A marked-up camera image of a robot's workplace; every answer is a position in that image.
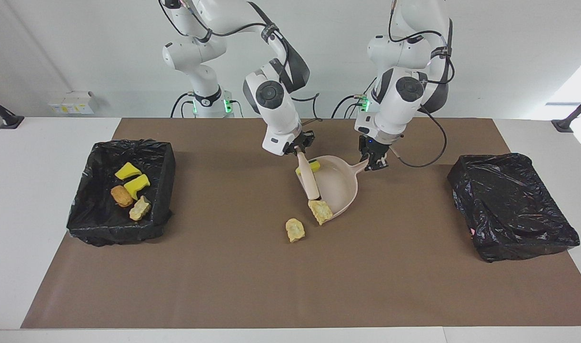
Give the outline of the white wall power box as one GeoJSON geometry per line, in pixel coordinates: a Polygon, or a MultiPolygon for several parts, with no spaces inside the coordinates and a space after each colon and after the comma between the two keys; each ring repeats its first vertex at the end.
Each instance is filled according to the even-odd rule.
{"type": "Polygon", "coordinates": [[[90,91],[72,91],[54,96],[47,102],[49,108],[59,115],[93,115],[98,109],[95,96],[90,91]]]}

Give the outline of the brown oval sponge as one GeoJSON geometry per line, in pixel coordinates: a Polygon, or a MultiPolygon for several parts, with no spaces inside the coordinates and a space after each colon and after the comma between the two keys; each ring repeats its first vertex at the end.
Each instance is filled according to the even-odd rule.
{"type": "Polygon", "coordinates": [[[130,195],[129,191],[123,187],[123,185],[116,185],[110,190],[110,195],[113,197],[115,203],[121,208],[127,208],[131,206],[134,199],[130,195]]]}

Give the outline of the small beige sponge block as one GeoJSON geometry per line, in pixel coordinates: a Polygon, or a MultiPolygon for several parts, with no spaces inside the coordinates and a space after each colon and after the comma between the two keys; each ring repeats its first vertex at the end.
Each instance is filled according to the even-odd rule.
{"type": "Polygon", "coordinates": [[[141,196],[136,201],[134,206],[130,209],[129,218],[131,220],[134,220],[135,222],[138,222],[144,219],[144,217],[149,213],[150,210],[151,202],[149,202],[149,200],[145,196],[141,196]]]}

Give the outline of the open bin with black bag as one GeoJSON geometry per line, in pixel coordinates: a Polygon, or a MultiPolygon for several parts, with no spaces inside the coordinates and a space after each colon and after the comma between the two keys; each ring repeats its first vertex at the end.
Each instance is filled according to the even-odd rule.
{"type": "Polygon", "coordinates": [[[161,237],[171,217],[175,168],[169,142],[147,139],[96,143],[70,207],[69,234],[96,247],[134,244],[161,237]],[[132,220],[130,209],[119,206],[110,193],[117,185],[123,185],[123,180],[115,173],[125,163],[131,163],[150,182],[138,191],[138,197],[145,197],[150,204],[140,220],[132,220]]]}

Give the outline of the brown table mat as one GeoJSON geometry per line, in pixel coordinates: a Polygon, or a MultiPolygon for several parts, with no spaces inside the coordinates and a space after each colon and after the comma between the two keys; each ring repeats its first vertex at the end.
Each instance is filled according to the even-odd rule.
{"type": "Polygon", "coordinates": [[[491,120],[441,123],[439,164],[360,174],[354,204],[319,226],[296,158],[262,149],[260,120],[123,119],[114,139],[173,147],[166,232],[107,247],[64,237],[22,328],[581,326],[567,252],[477,255],[447,174],[460,155],[509,149],[491,120]],[[290,243],[292,218],[305,237],[290,243]]]}

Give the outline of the pink hand brush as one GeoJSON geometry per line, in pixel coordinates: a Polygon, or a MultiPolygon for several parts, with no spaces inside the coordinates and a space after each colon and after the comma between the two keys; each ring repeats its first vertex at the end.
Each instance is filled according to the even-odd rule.
{"type": "Polygon", "coordinates": [[[306,157],[304,156],[304,152],[301,150],[299,146],[295,147],[295,152],[297,153],[300,178],[301,181],[303,182],[303,188],[304,191],[306,192],[307,198],[310,201],[321,200],[321,194],[314,177],[314,172],[312,171],[312,167],[310,166],[308,159],[306,159],[306,157]]]}

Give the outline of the pink plastic dustpan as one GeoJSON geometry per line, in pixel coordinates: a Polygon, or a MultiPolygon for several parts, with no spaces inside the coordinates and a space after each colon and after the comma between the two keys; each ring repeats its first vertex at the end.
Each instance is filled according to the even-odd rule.
{"type": "Polygon", "coordinates": [[[321,169],[313,173],[321,194],[321,200],[327,202],[338,217],[356,198],[358,193],[357,175],[365,170],[364,162],[349,165],[337,156],[325,155],[315,158],[321,163],[321,169]]]}

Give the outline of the notched yellow sponge piece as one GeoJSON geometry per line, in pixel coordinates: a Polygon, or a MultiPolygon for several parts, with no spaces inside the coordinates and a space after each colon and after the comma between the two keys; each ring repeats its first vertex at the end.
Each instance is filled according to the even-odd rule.
{"type": "Polygon", "coordinates": [[[150,180],[146,174],[141,174],[130,182],[125,183],[123,187],[133,200],[138,200],[138,192],[150,187],[150,180]]]}

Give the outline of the rounded beige sponge chunk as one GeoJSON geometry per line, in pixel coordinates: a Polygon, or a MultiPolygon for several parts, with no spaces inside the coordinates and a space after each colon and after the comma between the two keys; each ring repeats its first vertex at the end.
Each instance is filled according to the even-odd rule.
{"type": "Polygon", "coordinates": [[[297,242],[305,237],[303,223],[298,219],[292,218],[285,223],[286,232],[290,243],[297,242]]]}

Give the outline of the angular beige sponge chunk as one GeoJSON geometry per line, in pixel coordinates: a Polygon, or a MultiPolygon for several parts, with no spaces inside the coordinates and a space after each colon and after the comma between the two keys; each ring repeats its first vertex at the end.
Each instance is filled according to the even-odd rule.
{"type": "Polygon", "coordinates": [[[319,226],[322,226],[324,223],[334,217],[334,214],[329,205],[323,200],[309,200],[308,207],[312,211],[312,214],[317,220],[319,226]]]}

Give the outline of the closed black bag bin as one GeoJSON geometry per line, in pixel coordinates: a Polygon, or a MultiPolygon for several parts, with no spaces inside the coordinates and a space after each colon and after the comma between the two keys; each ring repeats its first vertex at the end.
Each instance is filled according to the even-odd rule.
{"type": "Polygon", "coordinates": [[[447,180],[483,261],[532,259],[581,243],[526,155],[462,155],[447,180]]]}

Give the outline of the black clamp post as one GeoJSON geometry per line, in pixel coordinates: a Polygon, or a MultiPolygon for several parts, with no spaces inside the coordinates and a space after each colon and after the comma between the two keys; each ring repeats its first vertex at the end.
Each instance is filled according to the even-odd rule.
{"type": "Polygon", "coordinates": [[[1,124],[1,130],[14,130],[22,123],[25,119],[22,115],[16,115],[12,111],[8,110],[5,106],[0,104],[0,117],[3,124],[1,124]]]}
{"type": "Polygon", "coordinates": [[[565,117],[565,119],[552,120],[551,123],[556,128],[558,132],[562,133],[573,133],[571,129],[571,123],[573,120],[577,119],[581,115],[581,103],[578,102],[553,102],[549,104],[550,106],[558,107],[570,107],[576,106],[573,111],[565,117]]]}

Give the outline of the wedge yellow sponge piece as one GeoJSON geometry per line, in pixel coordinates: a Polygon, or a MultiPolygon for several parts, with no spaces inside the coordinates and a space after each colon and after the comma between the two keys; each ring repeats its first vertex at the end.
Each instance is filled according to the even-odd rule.
{"type": "Polygon", "coordinates": [[[132,163],[126,162],[116,173],[114,173],[114,176],[119,180],[126,180],[128,178],[140,176],[141,174],[142,172],[140,169],[132,165],[132,163]]]}

